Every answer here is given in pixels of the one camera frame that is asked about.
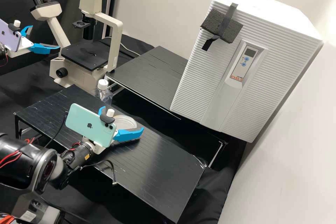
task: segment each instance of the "black foam pad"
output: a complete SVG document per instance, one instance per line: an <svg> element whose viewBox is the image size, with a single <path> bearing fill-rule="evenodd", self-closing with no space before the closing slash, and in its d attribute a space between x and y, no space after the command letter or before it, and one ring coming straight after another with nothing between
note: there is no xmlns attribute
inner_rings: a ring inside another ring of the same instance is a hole
<svg viewBox="0 0 336 224"><path fill-rule="evenodd" d="M222 22L224 21L224 18L225 18L224 13L216 9L212 9L205 18L201 27L207 30L208 32L211 32L212 34L220 36L222 40L231 44L237 37L243 25L234 19L230 19L229 24L227 25L224 32L222 34L219 34L218 30Z"/></svg>

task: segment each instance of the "microscope stage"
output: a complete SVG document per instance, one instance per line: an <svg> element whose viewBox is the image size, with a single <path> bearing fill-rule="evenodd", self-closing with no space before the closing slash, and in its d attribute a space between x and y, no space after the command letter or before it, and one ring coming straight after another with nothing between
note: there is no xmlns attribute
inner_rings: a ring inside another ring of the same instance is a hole
<svg viewBox="0 0 336 224"><path fill-rule="evenodd" d="M62 56L89 71L107 64L110 47L100 41L81 41L62 49Z"/></svg>

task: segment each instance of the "mint green iphone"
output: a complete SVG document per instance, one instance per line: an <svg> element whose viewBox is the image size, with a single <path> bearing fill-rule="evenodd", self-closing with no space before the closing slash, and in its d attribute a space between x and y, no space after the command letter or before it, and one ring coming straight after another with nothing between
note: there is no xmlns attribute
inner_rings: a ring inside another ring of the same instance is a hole
<svg viewBox="0 0 336 224"><path fill-rule="evenodd" d="M69 114L65 125L77 133L89 138L91 141L108 148L112 141L116 125L114 123L105 126L99 115L73 103L70 106Z"/></svg>

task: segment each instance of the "white cap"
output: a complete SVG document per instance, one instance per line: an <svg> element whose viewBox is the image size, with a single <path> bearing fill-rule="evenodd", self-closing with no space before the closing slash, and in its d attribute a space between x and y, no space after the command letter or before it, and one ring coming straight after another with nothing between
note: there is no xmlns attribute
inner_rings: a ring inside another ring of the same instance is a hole
<svg viewBox="0 0 336 224"><path fill-rule="evenodd" d="M19 20L14 20L14 26L19 28L21 25L21 22Z"/></svg>
<svg viewBox="0 0 336 224"><path fill-rule="evenodd" d="M98 85L97 85L98 89L100 89L100 90L106 90L108 86L109 86L109 81L108 80L100 79L98 81Z"/></svg>
<svg viewBox="0 0 336 224"><path fill-rule="evenodd" d="M106 115L107 115L108 117L113 117L113 115L114 115L114 109L109 108L109 109L107 110L107 112L106 112Z"/></svg>

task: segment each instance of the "incubator control panel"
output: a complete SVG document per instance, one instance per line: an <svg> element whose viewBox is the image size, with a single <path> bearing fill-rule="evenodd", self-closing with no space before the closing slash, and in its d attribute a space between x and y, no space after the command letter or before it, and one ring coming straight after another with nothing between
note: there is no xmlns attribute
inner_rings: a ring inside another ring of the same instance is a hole
<svg viewBox="0 0 336 224"><path fill-rule="evenodd" d="M240 55L239 60L230 75L230 78L242 82L258 52L259 49L257 48L249 45L246 46L243 50L243 53Z"/></svg>

